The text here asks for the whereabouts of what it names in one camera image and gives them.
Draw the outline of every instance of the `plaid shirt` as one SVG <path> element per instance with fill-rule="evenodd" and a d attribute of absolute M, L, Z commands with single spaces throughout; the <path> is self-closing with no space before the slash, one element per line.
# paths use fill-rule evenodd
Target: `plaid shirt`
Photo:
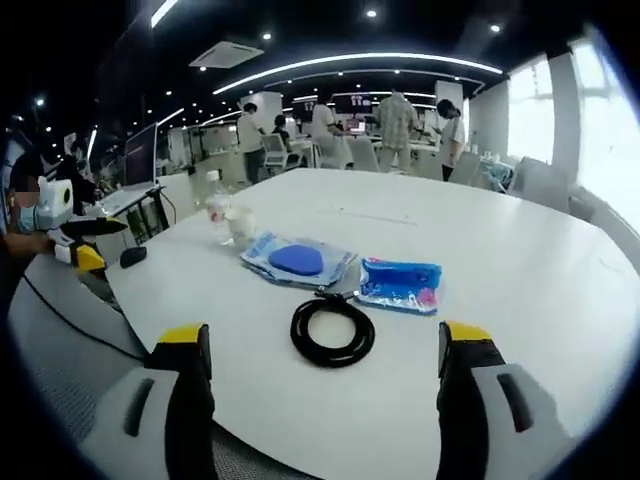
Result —
<path fill-rule="evenodd" d="M 409 147 L 410 128 L 418 125 L 418 115 L 402 93 L 393 92 L 390 97 L 380 102 L 376 120 L 380 123 L 383 147 Z"/>

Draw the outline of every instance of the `window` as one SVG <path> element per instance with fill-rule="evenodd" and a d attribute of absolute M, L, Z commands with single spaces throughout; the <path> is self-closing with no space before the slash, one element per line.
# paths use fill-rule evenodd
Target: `window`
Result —
<path fill-rule="evenodd" d="M 544 57 L 509 79 L 509 156 L 551 163 L 554 127 L 551 71 Z"/>
<path fill-rule="evenodd" d="M 578 183 L 640 231 L 640 131 L 615 73 L 593 45 L 572 45 L 580 97 Z"/>

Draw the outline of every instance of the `face mask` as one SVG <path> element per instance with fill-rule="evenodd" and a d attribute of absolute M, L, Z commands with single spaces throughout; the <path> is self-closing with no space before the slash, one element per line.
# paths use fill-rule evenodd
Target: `face mask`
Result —
<path fill-rule="evenodd" d="M 36 231 L 36 207 L 20 208 L 20 218 L 18 219 L 18 231 L 22 234 Z"/>

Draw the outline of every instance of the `blue gel pad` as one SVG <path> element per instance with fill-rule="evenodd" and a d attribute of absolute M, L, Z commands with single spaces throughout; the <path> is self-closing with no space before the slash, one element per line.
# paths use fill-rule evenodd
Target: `blue gel pad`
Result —
<path fill-rule="evenodd" d="M 303 277 L 318 275 L 324 270 L 320 252 L 304 245 L 289 245 L 272 252 L 269 263 L 279 270 Z"/>

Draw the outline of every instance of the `coiled cable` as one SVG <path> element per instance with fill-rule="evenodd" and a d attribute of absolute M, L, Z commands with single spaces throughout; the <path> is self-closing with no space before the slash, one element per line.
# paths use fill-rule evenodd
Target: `coiled cable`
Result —
<path fill-rule="evenodd" d="M 296 349 L 303 357 L 319 367 L 340 368 L 362 360 L 373 347 L 376 330 L 366 314 L 347 303 L 353 294 L 316 292 L 316 296 L 320 298 L 303 303 L 293 314 L 291 341 Z M 338 313 L 353 321 L 356 334 L 348 345 L 329 348 L 313 341 L 309 335 L 309 321 L 313 314 L 320 310 Z"/>

